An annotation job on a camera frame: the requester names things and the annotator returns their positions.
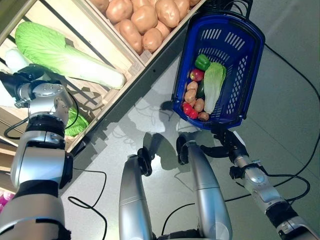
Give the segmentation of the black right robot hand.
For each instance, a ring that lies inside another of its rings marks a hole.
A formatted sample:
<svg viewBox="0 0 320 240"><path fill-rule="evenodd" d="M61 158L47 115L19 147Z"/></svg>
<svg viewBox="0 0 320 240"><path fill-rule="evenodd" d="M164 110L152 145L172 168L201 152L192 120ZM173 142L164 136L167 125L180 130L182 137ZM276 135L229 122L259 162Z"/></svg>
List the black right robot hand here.
<svg viewBox="0 0 320 240"><path fill-rule="evenodd" d="M207 156L212 158L229 157L232 163L234 163L238 157L249 157L249 153L247 152L245 145L241 143L235 133L225 128L224 125L213 125L211 133L215 139L220 141L221 146L208 147L201 145L200 149Z"/></svg>

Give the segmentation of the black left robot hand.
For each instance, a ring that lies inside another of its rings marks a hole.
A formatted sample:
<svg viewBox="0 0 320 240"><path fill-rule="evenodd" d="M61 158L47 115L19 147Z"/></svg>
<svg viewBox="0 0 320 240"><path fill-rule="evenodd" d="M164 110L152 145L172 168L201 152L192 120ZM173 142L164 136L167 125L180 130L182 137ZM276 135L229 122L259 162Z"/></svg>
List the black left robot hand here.
<svg viewBox="0 0 320 240"><path fill-rule="evenodd" d="M26 94L33 100L36 98L33 90L40 84L61 84L58 79L51 78L48 74L52 74L52 72L46 67L31 63L14 74L1 71L0 80L7 92L17 101L23 99L23 95L19 91L24 85L27 85Z"/></svg>

